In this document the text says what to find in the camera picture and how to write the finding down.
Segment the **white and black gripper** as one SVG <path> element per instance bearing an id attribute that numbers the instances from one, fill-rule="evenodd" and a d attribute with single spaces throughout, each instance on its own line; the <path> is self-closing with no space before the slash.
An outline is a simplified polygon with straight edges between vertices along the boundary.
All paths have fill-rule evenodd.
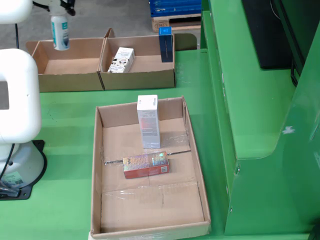
<path id="1" fill-rule="evenodd" d="M 50 12 L 52 16 L 61 16 L 68 13 L 71 16 L 76 15 L 75 0 L 33 0 L 34 6 Z"/>

